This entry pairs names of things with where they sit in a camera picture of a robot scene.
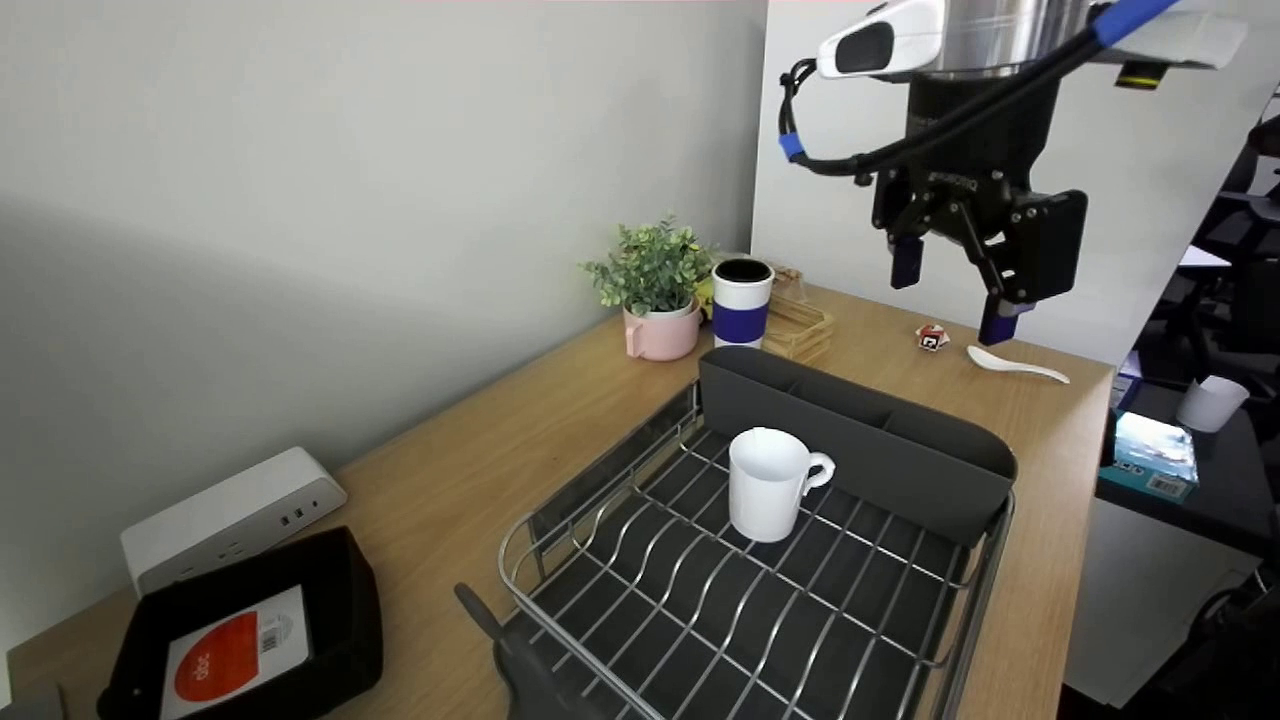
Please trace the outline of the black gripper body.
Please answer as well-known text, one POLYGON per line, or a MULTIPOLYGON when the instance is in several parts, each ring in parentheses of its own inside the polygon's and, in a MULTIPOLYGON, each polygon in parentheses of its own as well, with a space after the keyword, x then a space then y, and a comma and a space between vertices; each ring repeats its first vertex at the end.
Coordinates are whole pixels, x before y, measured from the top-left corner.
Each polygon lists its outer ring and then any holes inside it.
POLYGON ((1077 286, 1090 197, 1029 191, 1010 171, 961 175, 889 168, 874 223, 894 238, 943 238, 982 274, 989 298, 1036 303, 1077 286))

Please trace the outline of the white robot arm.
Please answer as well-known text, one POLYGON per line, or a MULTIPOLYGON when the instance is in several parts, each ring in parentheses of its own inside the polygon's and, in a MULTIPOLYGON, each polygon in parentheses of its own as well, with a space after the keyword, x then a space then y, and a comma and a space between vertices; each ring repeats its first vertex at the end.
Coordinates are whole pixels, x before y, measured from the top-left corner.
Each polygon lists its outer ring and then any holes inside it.
POLYGON ((1002 346, 1077 282, 1090 197, 1033 187, 1059 81, 1079 65, 1118 65, 1135 86, 1169 70, 1225 70, 1245 26, 1175 13, 1174 0, 894 4, 921 20, 889 36, 889 76, 910 81, 910 129, 874 168, 894 286, 921 282, 927 238, 958 239, 986 282, 982 340, 1002 346))

